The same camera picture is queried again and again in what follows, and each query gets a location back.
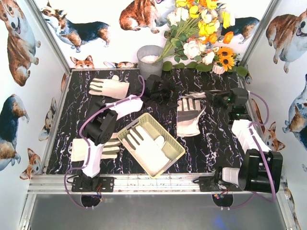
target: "metal floor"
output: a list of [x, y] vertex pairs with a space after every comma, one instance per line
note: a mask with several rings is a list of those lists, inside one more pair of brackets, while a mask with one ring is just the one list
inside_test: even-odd
[[[250, 196], [234, 194], [232, 207]], [[76, 207], [67, 195], [37, 195], [30, 223], [32, 230], [286, 229], [278, 202], [257, 196], [243, 207], [221, 211], [211, 195], [104, 195], [94, 210]]]

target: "wallpaper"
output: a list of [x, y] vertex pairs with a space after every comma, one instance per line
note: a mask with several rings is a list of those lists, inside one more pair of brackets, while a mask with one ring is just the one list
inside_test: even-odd
[[23, 0], [0, 1], [0, 31], [0, 222], [10, 230], [41, 168], [64, 69]]
[[[36, 0], [71, 68], [137, 67], [136, 52], [145, 45], [164, 47], [167, 15], [175, 0], [119, 0], [76, 4], [73, 0]], [[235, 37], [227, 46], [245, 53], [270, 0], [225, 0], [236, 17]], [[175, 63], [174, 58], [167, 58]]]
[[[270, 108], [262, 127], [264, 142], [283, 155], [287, 194], [297, 229], [306, 229], [304, 196], [307, 182], [307, 3], [281, 1], [259, 39], [248, 69], [248, 89], [261, 95]], [[253, 101], [257, 117], [267, 116], [263, 103]]]

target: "yellow basket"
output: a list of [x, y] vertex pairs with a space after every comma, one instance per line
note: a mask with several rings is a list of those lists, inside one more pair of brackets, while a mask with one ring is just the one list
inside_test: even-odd
[[165, 139], [165, 144], [162, 148], [162, 151], [170, 159], [170, 162], [164, 168], [162, 168], [155, 175], [150, 175], [147, 172], [146, 168], [140, 162], [138, 162], [151, 178], [155, 179], [160, 176], [169, 167], [171, 167], [180, 157], [182, 157], [183, 154], [185, 154], [186, 150], [182, 147], [182, 145], [180, 145], [178, 141], [176, 141], [176, 139], [173, 138], [169, 134], [169, 132], [167, 132], [165, 128], [163, 128], [162, 125], [160, 125], [159, 122], [157, 122], [149, 113], [142, 114], [140, 117], [138, 117], [136, 120], [134, 120], [118, 132], [118, 139], [124, 146], [125, 144], [122, 141], [123, 138], [127, 136], [129, 129], [136, 126], [142, 126], [153, 139], [156, 139], [160, 135], [163, 136]]

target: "white glove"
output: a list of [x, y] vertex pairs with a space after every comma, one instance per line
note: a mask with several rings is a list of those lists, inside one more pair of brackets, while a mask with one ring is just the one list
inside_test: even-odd
[[128, 88], [128, 82], [120, 82], [119, 77], [114, 75], [112, 79], [94, 78], [90, 83], [89, 93], [115, 99], [124, 99], [127, 95]]
[[159, 136], [154, 141], [141, 126], [136, 126], [135, 130], [130, 129], [123, 144], [148, 174], [155, 176], [169, 163], [169, 158], [162, 151], [164, 137]]
[[[102, 149], [101, 159], [115, 159], [120, 151], [120, 141], [117, 139], [117, 133], [113, 133], [111, 139]], [[88, 154], [88, 145], [82, 138], [72, 140], [71, 161], [83, 161]]]
[[199, 100], [192, 98], [184, 98], [178, 101], [177, 107], [177, 136], [178, 137], [192, 137], [200, 134], [198, 128], [198, 120], [205, 111], [204, 107], [201, 109]]

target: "black marble surface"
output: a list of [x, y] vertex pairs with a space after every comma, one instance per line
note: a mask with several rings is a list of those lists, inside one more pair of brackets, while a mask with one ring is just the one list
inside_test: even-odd
[[[73, 164], [70, 161], [72, 140], [80, 138], [78, 130], [86, 120], [95, 101], [102, 100], [106, 103], [116, 101], [112, 98], [90, 95], [88, 92], [91, 80], [93, 78], [110, 79], [113, 75], [118, 75], [120, 81], [130, 82], [130, 92], [128, 93], [130, 94], [136, 93], [141, 88], [141, 84], [137, 80], [138, 74], [139, 71], [135, 69], [73, 72], [49, 159], [47, 174], [64, 174], [67, 169], [83, 164], [83, 161]], [[173, 69], [171, 72], [163, 74], [176, 85], [185, 89], [179, 94], [174, 93], [174, 102], [177, 101], [179, 95], [190, 91], [229, 90], [238, 86], [235, 74], [229, 73], [218, 76], [193, 69]], [[148, 112], [186, 149], [186, 154], [172, 165], [167, 173], [204, 173], [211, 172], [218, 166], [240, 167], [244, 152], [225, 122], [226, 113], [221, 109], [213, 109], [205, 100], [202, 100], [201, 103], [202, 106], [206, 106], [206, 114], [202, 115], [199, 120], [201, 134], [194, 137], [177, 137], [176, 109], [169, 109], [154, 102], [149, 103], [144, 110], [120, 119], [115, 131], [120, 131], [141, 114]], [[129, 152], [121, 146], [116, 159], [101, 160], [101, 173], [145, 172]]]

